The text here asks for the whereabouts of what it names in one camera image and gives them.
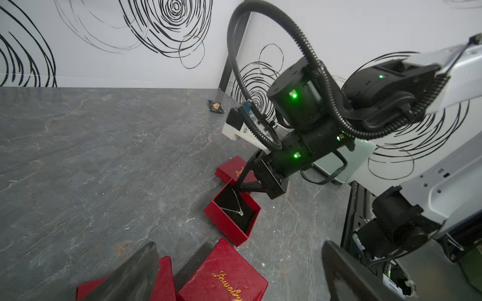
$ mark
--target silver necklace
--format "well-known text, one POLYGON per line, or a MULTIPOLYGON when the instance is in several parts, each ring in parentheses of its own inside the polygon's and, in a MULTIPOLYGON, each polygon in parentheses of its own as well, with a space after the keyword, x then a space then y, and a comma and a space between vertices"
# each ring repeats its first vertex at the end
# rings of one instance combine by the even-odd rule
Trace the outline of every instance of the silver necklace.
POLYGON ((238 206, 240 207, 240 210, 239 211, 236 211, 236 210, 232 210, 232 209, 228 209, 228 208, 223 208, 223 207, 220 207, 222 210, 226 210, 226 211, 231 211, 231 212, 234 212, 234 213, 237 213, 239 214, 240 216, 243 216, 244 215, 244 212, 242 212, 242 209, 241 209, 241 205, 240 205, 240 200, 238 199, 238 194, 236 193, 236 191, 234 191, 234 189, 232 189, 233 193, 234 193, 234 196, 236 197, 236 200, 238 201, 238 206))

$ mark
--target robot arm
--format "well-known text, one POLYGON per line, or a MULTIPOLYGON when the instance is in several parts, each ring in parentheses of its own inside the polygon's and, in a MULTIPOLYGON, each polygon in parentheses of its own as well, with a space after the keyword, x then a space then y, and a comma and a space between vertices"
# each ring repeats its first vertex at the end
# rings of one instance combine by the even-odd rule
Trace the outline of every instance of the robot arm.
MULTIPOLYGON (((270 198, 284 194, 288 177, 309 168, 319 158, 344 145, 353 151, 354 139, 384 137, 404 125, 422 121, 426 114, 482 95, 482 34, 471 37, 463 46, 359 70, 340 89, 284 12, 265 1, 246 0, 229 22, 228 54, 246 102, 229 112, 223 133, 260 147, 236 186, 239 191, 266 192, 270 198), (293 128, 282 139, 254 106, 236 62, 234 31, 247 12, 262 13, 280 24, 304 55, 267 91, 277 118, 293 128), (259 181, 243 183, 250 170, 259 181)), ((429 234, 440 230, 460 206, 460 197, 455 196, 461 189, 467 189, 464 193, 470 190, 469 178, 482 175, 478 171, 482 169, 477 168, 482 162, 477 154, 480 144, 462 146, 425 174, 380 195, 373 203, 377 218, 355 233, 360 249, 372 258, 388 259, 394 252, 400 255, 426 243, 429 234)))

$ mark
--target open jewelry box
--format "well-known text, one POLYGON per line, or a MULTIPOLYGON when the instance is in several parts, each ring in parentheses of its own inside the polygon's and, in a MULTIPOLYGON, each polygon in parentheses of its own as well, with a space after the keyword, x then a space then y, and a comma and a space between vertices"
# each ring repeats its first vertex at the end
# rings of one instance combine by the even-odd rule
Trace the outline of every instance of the open jewelry box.
POLYGON ((231 179, 204 209, 209 219, 235 245, 249 239, 261 207, 246 192, 235 190, 231 179))

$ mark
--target black spiral drawing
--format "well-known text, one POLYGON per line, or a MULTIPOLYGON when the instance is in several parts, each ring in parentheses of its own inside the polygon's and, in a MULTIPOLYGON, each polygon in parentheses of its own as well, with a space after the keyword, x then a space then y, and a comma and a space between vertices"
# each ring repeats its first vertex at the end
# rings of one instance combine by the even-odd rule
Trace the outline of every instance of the black spiral drawing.
POLYGON ((443 2, 453 9, 471 9, 482 7, 482 0, 443 0, 443 2))
MULTIPOLYGON (((414 53, 417 52, 387 53, 367 62, 358 70, 370 63, 406 58, 414 53)), ((410 176, 417 160, 433 154, 449 141, 466 119, 469 108, 470 101, 460 103, 437 114, 427 115, 422 122, 406 125, 382 138, 383 142, 377 144, 368 159, 368 170, 384 180, 400 180, 410 176)))
POLYGON ((126 25, 118 0, 55 0, 55 7, 68 28, 93 47, 124 53, 141 45, 126 25))
POLYGON ((192 69, 204 58, 213 0, 119 0, 124 21, 150 50, 192 69))
MULTIPOLYGON (((275 120, 276 115, 274 105, 266 96, 266 92, 280 75, 283 63, 284 54, 281 48, 276 44, 268 44, 259 52, 257 61, 249 63, 241 69, 241 76, 249 95, 259 111, 266 114, 268 121, 275 120), (262 59, 275 59, 276 61, 269 64, 262 62, 262 59)), ((230 96, 239 104, 245 101, 237 81, 232 86, 230 96)))
POLYGON ((5 0, 0 2, 0 20, 0 60, 5 61, 0 86, 56 87, 54 56, 29 16, 5 0))
POLYGON ((338 75, 332 75, 332 77, 336 82, 339 82, 341 84, 344 84, 347 81, 345 78, 338 75))

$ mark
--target black corrugated cable conduit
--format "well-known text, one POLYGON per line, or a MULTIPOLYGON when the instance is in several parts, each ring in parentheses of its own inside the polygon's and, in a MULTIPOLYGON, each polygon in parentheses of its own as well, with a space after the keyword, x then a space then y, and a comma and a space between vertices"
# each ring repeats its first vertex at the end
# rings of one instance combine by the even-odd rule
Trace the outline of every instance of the black corrugated cable conduit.
POLYGON ((253 113, 254 112, 258 112, 259 113, 259 116, 257 116, 257 114, 255 113, 254 115, 256 116, 256 118, 258 118, 258 120, 263 124, 263 126, 265 127, 265 129, 268 131, 268 133, 271 135, 271 137, 273 138, 273 141, 271 141, 266 135, 264 135, 264 133, 256 126, 256 124, 254 123, 254 121, 251 119, 251 117, 249 117, 249 114, 248 112, 246 112, 246 110, 244 109, 244 106, 240 106, 238 108, 238 112, 239 114, 241 115, 241 118, 243 120, 244 123, 246 123, 246 126, 249 128, 249 130, 251 132, 253 132, 253 134, 256 136, 256 138, 258 138, 258 140, 264 145, 266 146, 269 150, 271 151, 274 151, 274 150, 281 150, 281 142, 280 142, 280 139, 278 137, 278 135, 276 134, 276 132, 274 131, 273 127, 270 126, 266 120, 264 119, 264 117, 261 115, 261 113, 259 112, 259 110, 255 107, 255 105, 253 104, 252 107, 251 107, 253 113))
MULTIPOLYGON (((352 125, 341 115, 337 103, 335 99, 333 98, 333 93, 331 91, 330 87, 330 82, 329 82, 329 77, 326 71, 326 67, 324 66, 323 62, 321 62, 317 56, 316 53, 314 52, 312 46, 308 42, 305 34, 301 31, 301 29, 296 25, 296 23, 287 15, 285 14, 282 10, 280 10, 278 7, 274 6, 273 4, 262 1, 262 0, 246 0, 243 3, 241 3, 234 11, 233 15, 231 16, 231 19, 229 21, 228 25, 228 55, 229 55, 229 60, 231 61, 231 67, 233 68, 234 76, 236 77, 236 81, 238 82, 238 85, 244 95, 244 98, 248 101, 251 100, 251 97, 249 95, 249 92, 246 88, 246 85, 244 84, 242 78, 241 78, 241 73, 240 69, 238 66, 238 63, 236 61, 236 56, 234 55, 234 32, 236 30, 236 24, 239 20, 239 18, 249 12, 255 12, 255 13, 262 13, 265 16, 269 17, 276 23, 278 23, 281 27, 288 32, 288 34, 295 40, 295 42, 298 44, 298 47, 300 48, 301 52, 307 59, 309 65, 312 68, 313 73, 317 76, 318 82, 321 87, 321 93, 322 97, 327 101, 328 103, 328 108, 330 111, 330 115, 335 119, 335 121, 338 123, 339 127, 341 130, 346 132, 347 134, 360 138, 360 139, 366 139, 366 140, 371 140, 371 139, 376 139, 376 138, 381 138, 383 136, 386 136, 393 131, 399 129, 400 127, 404 126, 405 124, 408 123, 408 118, 406 117, 400 117, 396 121, 393 121, 383 128, 376 130, 376 131, 365 131, 365 130, 358 130, 352 125)), ((435 78, 434 83, 432 86, 429 88, 427 91, 426 95, 422 100, 420 100, 413 108, 412 108, 412 113, 414 116, 417 116, 419 114, 423 114, 426 110, 426 108, 435 100, 435 98, 438 96, 440 91, 443 89, 445 84, 447 83, 448 79, 450 77, 447 74, 441 74, 438 75, 435 78)), ((268 147, 271 150, 274 150, 273 147, 276 146, 275 149, 278 149, 278 145, 273 143, 271 140, 269 140, 268 137, 266 137, 263 133, 261 133, 259 130, 256 132, 253 126, 255 127, 254 122, 251 121, 251 123, 248 120, 245 120, 245 118, 249 118, 246 110, 241 107, 239 109, 239 112, 241 116, 243 117, 243 121, 246 123, 246 125, 249 127, 249 129, 255 134, 255 136, 261 141, 266 147, 268 147)), ((275 142, 278 142, 279 139, 277 136, 273 136, 273 140, 275 142)))

